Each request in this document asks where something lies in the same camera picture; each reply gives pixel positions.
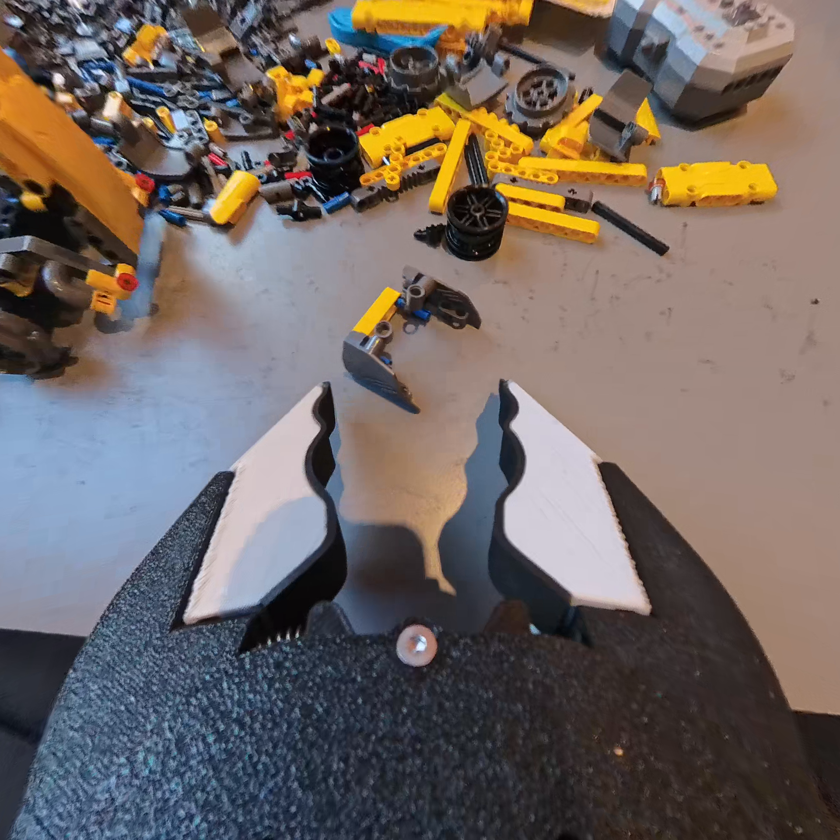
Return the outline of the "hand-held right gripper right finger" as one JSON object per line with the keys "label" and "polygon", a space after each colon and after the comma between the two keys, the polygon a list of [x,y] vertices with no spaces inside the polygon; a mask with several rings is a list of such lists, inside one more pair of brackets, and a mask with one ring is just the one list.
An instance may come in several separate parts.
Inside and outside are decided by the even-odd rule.
{"label": "hand-held right gripper right finger", "polygon": [[602,459],[512,380],[499,383],[499,467],[489,575],[530,617],[577,607],[650,616]]}

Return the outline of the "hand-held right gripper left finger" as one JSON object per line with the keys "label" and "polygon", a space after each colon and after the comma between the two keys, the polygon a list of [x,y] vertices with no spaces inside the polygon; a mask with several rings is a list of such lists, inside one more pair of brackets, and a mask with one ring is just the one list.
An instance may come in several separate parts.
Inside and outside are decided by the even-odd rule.
{"label": "hand-held right gripper left finger", "polygon": [[234,462],[184,624],[236,616],[302,624],[341,591],[347,553],[327,491],[335,423],[331,384],[319,383]]}

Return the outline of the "small grey toy connector piece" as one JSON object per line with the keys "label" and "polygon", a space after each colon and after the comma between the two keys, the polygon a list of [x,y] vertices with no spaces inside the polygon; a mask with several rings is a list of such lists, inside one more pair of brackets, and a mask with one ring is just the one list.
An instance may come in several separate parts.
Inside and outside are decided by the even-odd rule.
{"label": "small grey toy connector piece", "polygon": [[385,319],[376,322],[369,333],[351,331],[343,340],[344,369],[358,384],[403,410],[418,414],[420,409],[413,394],[398,378],[385,352],[392,339],[392,324]]}

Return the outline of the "short yellow toy beam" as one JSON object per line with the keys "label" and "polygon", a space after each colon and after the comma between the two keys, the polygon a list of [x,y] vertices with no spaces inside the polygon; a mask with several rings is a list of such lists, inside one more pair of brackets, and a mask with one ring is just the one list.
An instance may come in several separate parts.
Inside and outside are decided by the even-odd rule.
{"label": "short yellow toy beam", "polygon": [[386,287],[353,326],[352,332],[365,336],[372,335],[380,322],[392,320],[401,296],[402,293],[399,290]]}

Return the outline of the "grey toy plate with blue pins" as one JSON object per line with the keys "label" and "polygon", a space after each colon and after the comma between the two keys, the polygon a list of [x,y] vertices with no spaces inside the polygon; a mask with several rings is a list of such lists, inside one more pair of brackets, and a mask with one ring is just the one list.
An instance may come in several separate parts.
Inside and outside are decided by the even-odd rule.
{"label": "grey toy plate with blue pins", "polygon": [[402,292],[397,307],[406,319],[438,319],[452,329],[480,329],[481,317],[462,291],[412,266],[402,271]]}

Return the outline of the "long yellow holed toy block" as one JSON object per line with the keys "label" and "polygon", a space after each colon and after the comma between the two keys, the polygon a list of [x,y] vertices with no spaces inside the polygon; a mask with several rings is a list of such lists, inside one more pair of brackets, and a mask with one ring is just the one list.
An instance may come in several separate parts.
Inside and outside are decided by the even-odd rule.
{"label": "long yellow holed toy block", "polygon": [[766,164],[749,161],[680,163],[661,167],[647,188],[662,207],[738,207],[775,198],[778,185]]}

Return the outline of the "pile of small toy parts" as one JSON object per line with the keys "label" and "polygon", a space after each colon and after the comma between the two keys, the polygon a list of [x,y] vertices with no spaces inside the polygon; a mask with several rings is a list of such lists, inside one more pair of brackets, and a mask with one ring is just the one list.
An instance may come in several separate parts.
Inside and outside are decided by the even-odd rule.
{"label": "pile of small toy parts", "polygon": [[[432,106],[436,98],[418,101],[390,89],[389,56],[302,36],[297,16],[321,5],[2,2],[2,47],[37,82],[70,94],[71,117],[92,135],[107,133],[104,98],[118,93],[151,120],[167,148],[184,152],[217,144],[214,126],[236,143],[272,140],[284,128],[305,138],[323,124],[367,130]],[[263,72],[259,84],[232,90],[210,68],[186,27],[187,7],[210,7],[225,21]],[[441,92],[449,78],[439,63]]]}

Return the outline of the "yellow toy vehicle model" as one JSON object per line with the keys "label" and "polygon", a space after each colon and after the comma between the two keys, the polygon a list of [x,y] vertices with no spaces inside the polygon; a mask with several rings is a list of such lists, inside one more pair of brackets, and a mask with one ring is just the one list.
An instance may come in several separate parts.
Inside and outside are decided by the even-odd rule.
{"label": "yellow toy vehicle model", "polygon": [[1,94],[1,373],[49,379],[75,362],[57,331],[90,314],[119,332],[154,310],[165,222],[5,51]]}

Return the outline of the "grey desk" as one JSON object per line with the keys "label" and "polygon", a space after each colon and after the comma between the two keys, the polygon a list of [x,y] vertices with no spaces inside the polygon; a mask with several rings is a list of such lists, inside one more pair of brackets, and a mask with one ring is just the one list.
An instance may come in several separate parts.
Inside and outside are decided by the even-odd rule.
{"label": "grey desk", "polygon": [[[2,377],[2,627],[86,635],[157,540],[314,385],[337,409],[340,602],[366,633],[402,616],[477,629],[500,379],[623,468],[748,618],[793,707],[838,713],[838,2],[778,2],[794,55],[746,112],[659,114],[650,172],[767,164],[763,205],[672,208],[596,191],[669,246],[514,228],[477,264],[413,239],[429,189],[289,223],[259,199],[231,231],[166,228],[159,311],[62,334],[56,379]],[[412,266],[480,329],[397,309],[385,352],[420,413],[354,381],[342,347]]]}

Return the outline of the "black toy axle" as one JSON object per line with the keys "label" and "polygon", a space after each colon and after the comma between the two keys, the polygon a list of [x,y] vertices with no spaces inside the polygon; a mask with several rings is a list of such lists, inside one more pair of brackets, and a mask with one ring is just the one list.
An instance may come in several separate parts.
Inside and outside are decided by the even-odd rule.
{"label": "black toy axle", "polygon": [[620,230],[622,233],[632,238],[646,249],[652,251],[657,256],[665,256],[669,252],[669,246],[665,242],[635,225],[633,222],[625,218],[625,216],[619,214],[603,202],[597,200],[593,201],[591,203],[591,211],[601,220]]}

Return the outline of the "black spoked toy wheel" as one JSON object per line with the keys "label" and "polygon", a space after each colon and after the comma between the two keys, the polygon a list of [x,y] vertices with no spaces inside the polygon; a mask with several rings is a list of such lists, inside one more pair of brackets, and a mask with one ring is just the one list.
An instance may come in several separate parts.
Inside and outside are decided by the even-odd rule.
{"label": "black spoked toy wheel", "polygon": [[453,192],[446,206],[445,246],[469,262],[494,256],[508,221],[509,202],[488,185],[467,185]]}

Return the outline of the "yellow curved toy panel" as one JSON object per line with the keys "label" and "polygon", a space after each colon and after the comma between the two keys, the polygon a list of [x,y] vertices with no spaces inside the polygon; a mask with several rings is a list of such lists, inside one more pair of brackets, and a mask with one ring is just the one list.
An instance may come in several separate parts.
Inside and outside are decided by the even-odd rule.
{"label": "yellow curved toy panel", "polygon": [[236,225],[259,193],[260,187],[256,175],[249,171],[235,171],[208,210],[212,223],[220,227]]}

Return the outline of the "grey toy wheel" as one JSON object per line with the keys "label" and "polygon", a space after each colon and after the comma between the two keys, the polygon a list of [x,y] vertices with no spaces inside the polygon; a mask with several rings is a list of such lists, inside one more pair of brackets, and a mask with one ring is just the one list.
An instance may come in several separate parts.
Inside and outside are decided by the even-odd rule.
{"label": "grey toy wheel", "polygon": [[576,102],[575,74],[562,67],[540,64],[521,76],[508,93],[507,120],[532,139],[557,125]]}
{"label": "grey toy wheel", "polygon": [[394,49],[387,60],[390,89],[418,101],[432,101],[440,92],[442,71],[435,47],[410,45]]}

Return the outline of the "grey toy hub block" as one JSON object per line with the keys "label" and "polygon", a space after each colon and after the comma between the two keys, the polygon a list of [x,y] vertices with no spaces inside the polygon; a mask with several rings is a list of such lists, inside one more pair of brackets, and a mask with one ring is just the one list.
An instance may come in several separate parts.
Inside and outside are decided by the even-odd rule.
{"label": "grey toy hub block", "polygon": [[604,47],[672,118],[702,125],[764,95],[793,56],[795,25],[770,2],[618,1]]}

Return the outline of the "blue curved toy panel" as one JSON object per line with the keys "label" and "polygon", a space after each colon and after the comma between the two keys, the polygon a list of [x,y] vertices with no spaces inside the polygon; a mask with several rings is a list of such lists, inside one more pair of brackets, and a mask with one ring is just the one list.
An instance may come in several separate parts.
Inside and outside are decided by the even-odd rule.
{"label": "blue curved toy panel", "polygon": [[340,7],[328,14],[332,38],[342,45],[361,49],[378,56],[389,56],[395,49],[426,47],[435,49],[447,27],[437,26],[424,35],[392,35],[356,29],[352,26],[351,11]]}

